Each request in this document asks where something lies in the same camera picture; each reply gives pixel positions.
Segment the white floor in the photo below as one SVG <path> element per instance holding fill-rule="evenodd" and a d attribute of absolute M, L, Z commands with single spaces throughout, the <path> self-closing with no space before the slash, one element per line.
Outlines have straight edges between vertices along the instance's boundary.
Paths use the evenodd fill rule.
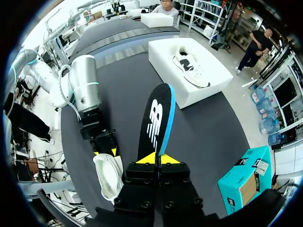
<path fill-rule="evenodd" d="M 30 134 L 30 139 L 32 140 L 29 144 L 29 147 L 31 149 L 30 156 L 42 157 L 45 155 L 45 151 L 48 150 L 49 154 L 54 154 L 49 157 L 53 161 L 39 161 L 39 163 L 46 165 L 48 168 L 55 167 L 67 169 L 66 163 L 61 165 L 61 162 L 64 160 L 61 138 L 61 109 L 58 109 L 57 112 L 55 111 L 55 108 L 49 101 L 49 94 L 46 93 L 43 89 L 39 89 L 38 96 L 35 98 L 34 104 L 35 106 L 32 107 L 32 112 L 36 114 L 41 120 L 43 120 L 46 125 L 53 127 L 53 131 L 51 131 L 51 137 L 54 139 L 55 144 L 51 145 L 50 143 L 46 143 L 38 139 L 36 136 Z M 62 181 L 65 179 L 70 180 L 70 176 L 64 172 L 52 173 L 52 182 Z M 61 199 L 56 198 L 54 194 L 51 194 L 51 199 L 55 201 L 55 204 L 64 211 L 70 211 L 71 209 L 75 208 L 74 206 L 70 205 L 69 202 L 80 203 L 80 200 L 77 199 L 78 196 L 75 192 L 64 191 L 58 192 L 56 195 L 58 197 L 61 197 Z M 85 223 L 84 217 L 87 215 L 87 212 L 82 212 L 76 215 L 75 218 L 82 223 Z"/>
<path fill-rule="evenodd" d="M 187 37 L 188 27 L 185 25 L 180 25 L 181 37 Z M 240 49 L 235 43 L 230 43 L 231 49 L 229 54 L 225 50 L 214 50 L 208 44 L 208 39 L 201 36 L 196 31 L 191 31 L 189 37 L 197 40 L 201 45 L 203 45 L 206 49 L 208 49 L 215 57 L 217 57 L 226 68 L 232 73 L 234 76 L 233 80 L 230 84 L 224 89 L 223 93 L 233 108 L 235 114 L 237 115 L 244 133 L 247 137 L 247 141 L 251 148 L 260 147 L 267 145 L 267 135 L 262 135 L 259 132 L 258 124 L 260 122 L 260 115 L 258 114 L 255 105 L 251 101 L 250 95 L 252 93 L 248 87 L 242 87 L 243 84 L 246 84 L 251 81 L 251 78 L 257 78 L 258 73 L 260 71 L 260 67 L 255 66 L 252 69 L 243 69 L 242 73 L 237 76 L 235 74 L 234 67 L 239 65 L 241 58 L 244 55 L 244 51 Z M 35 98 L 35 106 L 32 107 L 32 111 L 38 117 L 40 117 L 47 125 L 52 126 L 54 130 L 51 132 L 52 138 L 55 140 L 55 144 L 52 146 L 49 143 L 43 142 L 35 136 L 31 136 L 32 142 L 30 143 L 31 150 L 35 151 L 36 157 L 43 156 L 45 154 L 45 150 L 48 150 L 50 154 L 54 154 L 62 151 L 62 143 L 61 143 L 61 110 L 58 112 L 54 110 L 51 105 L 51 102 L 48 99 L 48 94 L 42 89 L 39 90 L 38 96 Z M 61 162 L 64 160 L 64 154 L 61 152 L 59 154 L 55 154 L 51 156 L 53 159 L 52 162 L 47 162 L 46 165 L 51 168 L 56 163 L 56 168 L 61 168 Z M 52 174 L 54 178 L 53 181 L 61 181 L 63 180 L 65 173 L 54 173 Z M 61 200 L 57 199 L 54 195 L 51 195 L 54 201 L 63 203 L 65 205 L 69 205 L 69 202 L 78 202 L 72 199 L 72 195 L 74 192 L 63 192 L 58 193 L 61 197 Z M 58 203 L 63 210 L 71 210 L 70 208 L 61 205 Z M 82 219 L 82 217 L 86 216 L 87 213 L 81 213 L 76 216 L 77 219 Z"/>

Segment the new balance logo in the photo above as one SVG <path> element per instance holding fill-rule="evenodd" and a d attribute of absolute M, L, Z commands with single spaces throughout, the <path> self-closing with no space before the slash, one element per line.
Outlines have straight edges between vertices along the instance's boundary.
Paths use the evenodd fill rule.
<path fill-rule="evenodd" d="M 157 100 L 154 99 L 151 104 L 151 113 L 150 113 L 151 124 L 147 125 L 147 134 L 151 139 L 151 143 L 157 150 L 157 138 L 159 135 L 161 120 L 162 120 L 162 105 L 158 104 Z"/>

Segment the dark gray tabletop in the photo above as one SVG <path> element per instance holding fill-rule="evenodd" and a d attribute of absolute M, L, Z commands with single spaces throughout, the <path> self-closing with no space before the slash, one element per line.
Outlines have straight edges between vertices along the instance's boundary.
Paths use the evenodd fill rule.
<path fill-rule="evenodd" d="M 145 33 L 148 34 L 152 32 L 178 32 L 178 30 L 174 27 L 148 28 L 141 21 L 134 21 L 131 18 L 111 20 L 88 29 L 79 39 L 79 42 L 75 47 L 72 56 L 76 55 L 85 48 L 95 44 L 96 42 L 99 42 L 100 40 L 114 36 L 119 33 L 136 30 L 139 28 L 145 28 L 146 30 L 144 30 L 143 33 L 142 31 L 135 32 L 135 35 L 143 35 Z M 124 36 L 125 38 L 127 38 L 129 37 L 129 34 L 125 34 Z M 109 40 L 109 42 L 105 43 L 109 44 L 115 41 L 117 41 L 117 37 L 113 37 L 112 40 Z"/>
<path fill-rule="evenodd" d="M 137 158 L 140 126 L 147 99 L 162 80 L 141 53 L 98 69 L 102 110 L 111 129 L 116 129 L 124 170 Z M 101 195 L 94 154 L 81 138 L 82 125 L 70 107 L 62 109 L 62 144 L 67 167 L 75 188 L 92 216 L 95 207 L 113 210 Z M 249 148 L 243 129 L 223 93 L 187 108 L 176 106 L 174 123 L 166 153 L 187 162 L 191 180 L 203 198 L 205 214 L 226 211 L 217 181 Z"/>

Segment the shoe insole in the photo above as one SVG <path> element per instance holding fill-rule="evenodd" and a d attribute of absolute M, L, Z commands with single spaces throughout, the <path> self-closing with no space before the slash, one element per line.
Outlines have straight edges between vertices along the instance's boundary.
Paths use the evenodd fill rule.
<path fill-rule="evenodd" d="M 143 115 L 137 161 L 156 152 L 165 153 L 175 113 L 175 91 L 169 84 L 158 85 L 151 93 Z"/>

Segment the white sneaker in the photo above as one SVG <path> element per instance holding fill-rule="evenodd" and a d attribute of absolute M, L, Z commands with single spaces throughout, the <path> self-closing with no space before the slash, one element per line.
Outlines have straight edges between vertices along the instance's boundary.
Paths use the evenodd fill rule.
<path fill-rule="evenodd" d="M 236 74 L 239 75 L 241 73 L 241 70 L 238 69 L 238 67 L 235 67 Z"/>
<path fill-rule="evenodd" d="M 203 69 L 200 62 L 184 46 L 177 48 L 173 62 L 183 71 L 184 78 L 188 82 L 198 87 L 210 86 L 210 83 L 203 77 Z"/>
<path fill-rule="evenodd" d="M 102 196 L 114 204 L 122 187 L 123 165 L 120 156 L 113 157 L 109 154 L 94 156 L 97 175 L 101 186 Z"/>

